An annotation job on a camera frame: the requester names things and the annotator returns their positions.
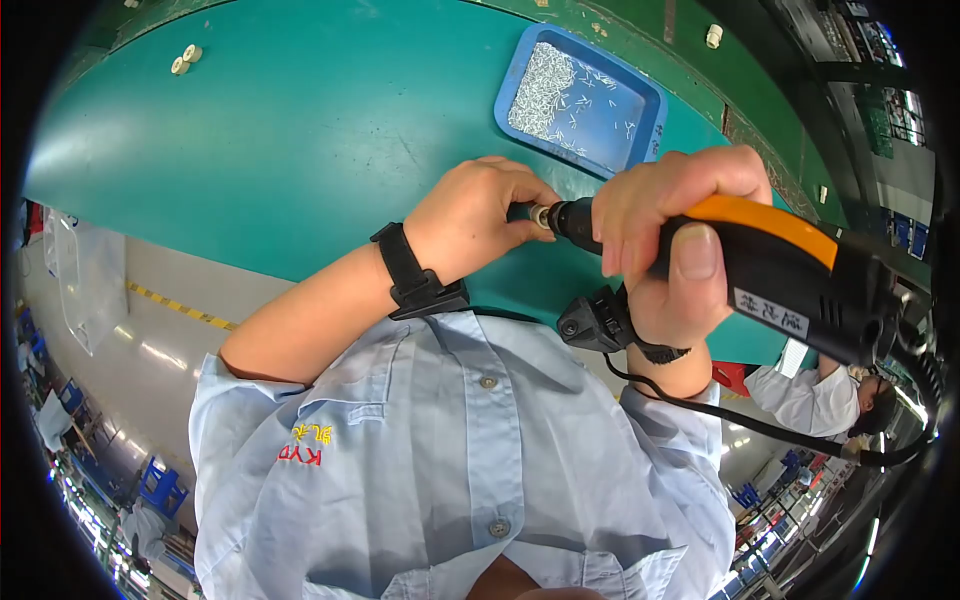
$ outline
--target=white cylindrical fitting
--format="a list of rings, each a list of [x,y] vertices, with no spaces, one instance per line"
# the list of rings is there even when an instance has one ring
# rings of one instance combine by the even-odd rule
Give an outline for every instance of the white cylindrical fitting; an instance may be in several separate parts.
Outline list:
[[[177,57],[174,60],[174,65],[170,67],[170,72],[174,75],[182,75],[186,73],[186,70],[190,68],[190,63],[183,59],[183,57]]]
[[[549,206],[537,204],[530,209],[530,220],[544,229],[550,229],[550,224],[546,220],[546,215],[548,212],[550,212]]]
[[[720,45],[720,38],[723,37],[723,28],[719,25],[710,25],[707,31],[707,48],[716,48]]]
[[[196,62],[200,60],[200,56],[204,53],[204,49],[196,44],[190,44],[186,47],[186,50],[183,51],[183,59],[187,62]]]

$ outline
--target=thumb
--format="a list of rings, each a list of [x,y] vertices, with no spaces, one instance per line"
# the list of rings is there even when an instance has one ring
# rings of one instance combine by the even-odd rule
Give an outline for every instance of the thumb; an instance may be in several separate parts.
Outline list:
[[[731,314],[723,247],[709,225],[688,224],[674,235],[664,308],[672,323],[671,337],[682,342],[682,348],[706,338]]]
[[[555,242],[557,237],[550,229],[544,229],[529,219],[518,219],[507,224],[507,239],[510,248],[516,248],[520,244],[531,240],[540,240],[541,242]]]

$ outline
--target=right hand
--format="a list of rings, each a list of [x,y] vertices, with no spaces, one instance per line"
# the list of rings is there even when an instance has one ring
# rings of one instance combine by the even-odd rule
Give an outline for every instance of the right hand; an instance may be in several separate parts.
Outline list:
[[[692,348],[732,312],[723,250],[708,225],[677,231],[667,281],[646,275],[657,257],[660,226],[713,194],[773,203],[763,160],[749,146],[668,152],[617,174],[593,199],[603,273],[623,274],[636,334],[649,344]]]

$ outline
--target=yellow floor marking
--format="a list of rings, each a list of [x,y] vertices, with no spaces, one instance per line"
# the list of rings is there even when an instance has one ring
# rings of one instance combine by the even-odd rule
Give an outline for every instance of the yellow floor marking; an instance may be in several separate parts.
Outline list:
[[[196,319],[197,321],[203,321],[213,325],[214,327],[220,327],[221,329],[226,329],[227,331],[232,331],[237,328],[237,324],[226,319],[221,319],[220,317],[214,317],[213,315],[208,315],[203,311],[197,310],[196,308],[190,308],[189,306],[184,306],[176,300],[170,300],[169,298],[163,297],[157,292],[152,292],[142,285],[133,283],[132,281],[127,281],[127,289],[131,292],[136,292],[144,298],[153,300],[157,304],[161,304],[170,308],[171,310],[176,310],[179,313],[190,317],[191,319]]]

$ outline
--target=white label on tool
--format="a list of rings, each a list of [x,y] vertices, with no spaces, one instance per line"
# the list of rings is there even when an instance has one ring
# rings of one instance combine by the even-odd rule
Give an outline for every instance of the white label on tool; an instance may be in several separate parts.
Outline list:
[[[740,288],[733,288],[733,297],[736,307],[743,312],[753,315],[762,321],[783,329],[790,335],[806,339],[806,330],[810,327],[810,319],[800,313],[784,308],[776,302],[764,300],[760,296],[744,292]]]

